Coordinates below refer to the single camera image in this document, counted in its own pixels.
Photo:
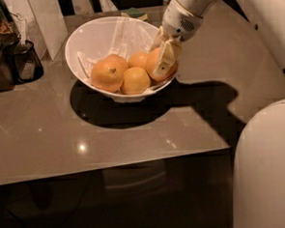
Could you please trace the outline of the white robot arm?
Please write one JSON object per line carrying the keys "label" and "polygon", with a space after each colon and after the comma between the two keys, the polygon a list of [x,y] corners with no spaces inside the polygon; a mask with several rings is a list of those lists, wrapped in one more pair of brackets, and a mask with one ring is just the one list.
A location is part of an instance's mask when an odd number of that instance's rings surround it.
{"label": "white robot arm", "polygon": [[[250,73],[257,93],[285,90],[285,0],[236,0],[275,63]],[[219,0],[171,0],[154,46],[155,73],[169,71],[180,43],[193,38],[203,16]],[[233,228],[285,228],[285,95],[246,124],[233,161]]]}

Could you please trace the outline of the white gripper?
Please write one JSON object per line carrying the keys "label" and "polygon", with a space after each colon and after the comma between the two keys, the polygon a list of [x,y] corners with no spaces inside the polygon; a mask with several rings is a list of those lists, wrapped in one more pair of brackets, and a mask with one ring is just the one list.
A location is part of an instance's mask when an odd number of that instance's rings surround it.
{"label": "white gripper", "polygon": [[203,18],[191,14],[177,0],[170,1],[163,14],[162,26],[149,49],[157,51],[154,76],[162,77],[169,73],[183,51],[179,42],[193,38],[202,23]]}

